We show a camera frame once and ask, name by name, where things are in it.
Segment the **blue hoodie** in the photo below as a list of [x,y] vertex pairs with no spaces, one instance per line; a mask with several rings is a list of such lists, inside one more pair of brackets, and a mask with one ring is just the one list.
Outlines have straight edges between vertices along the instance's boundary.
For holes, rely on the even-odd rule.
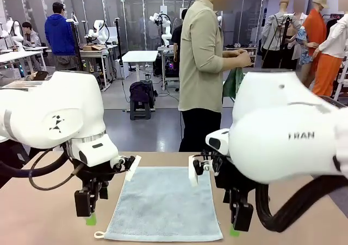
[[74,56],[74,38],[70,23],[59,14],[49,16],[45,23],[45,34],[55,56]]

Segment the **person in blue jacket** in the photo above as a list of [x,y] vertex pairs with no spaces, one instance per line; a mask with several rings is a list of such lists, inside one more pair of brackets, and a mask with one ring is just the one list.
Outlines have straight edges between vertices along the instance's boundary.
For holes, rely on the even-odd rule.
[[45,34],[54,55],[55,69],[76,70],[77,57],[71,26],[66,22],[64,5],[55,2],[52,5],[54,14],[45,23]]

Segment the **person in black shirt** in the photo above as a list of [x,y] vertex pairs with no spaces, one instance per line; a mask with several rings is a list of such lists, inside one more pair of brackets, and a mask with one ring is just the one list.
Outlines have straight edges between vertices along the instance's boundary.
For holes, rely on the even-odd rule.
[[[187,9],[184,9],[181,13],[181,18],[184,21]],[[181,31],[183,26],[175,28],[172,36],[172,42],[174,43],[174,70],[179,73],[180,64],[180,43],[181,43]]]

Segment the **black hair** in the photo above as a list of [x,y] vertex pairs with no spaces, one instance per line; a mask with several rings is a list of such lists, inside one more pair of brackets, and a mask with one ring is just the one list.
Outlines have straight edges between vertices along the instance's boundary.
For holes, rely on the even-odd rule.
[[184,9],[184,10],[181,12],[181,19],[182,19],[182,20],[185,19],[186,13],[187,13],[187,9]]
[[59,3],[59,2],[54,2],[52,5],[52,9],[53,9],[53,12],[55,14],[61,14],[62,10],[65,11],[64,5],[62,3]]
[[29,22],[24,22],[24,23],[22,24],[22,27],[27,27],[27,28],[30,28],[30,30],[33,30],[32,24],[29,23]]

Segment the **green sticker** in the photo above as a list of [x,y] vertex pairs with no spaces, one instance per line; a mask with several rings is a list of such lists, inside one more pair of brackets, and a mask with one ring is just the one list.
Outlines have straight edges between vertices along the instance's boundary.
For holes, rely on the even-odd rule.
[[97,217],[96,217],[96,213],[93,212],[92,215],[86,219],[86,225],[87,226],[95,226],[97,224]]
[[233,225],[231,225],[231,229],[229,230],[229,235],[232,237],[239,237],[240,232],[234,230]]

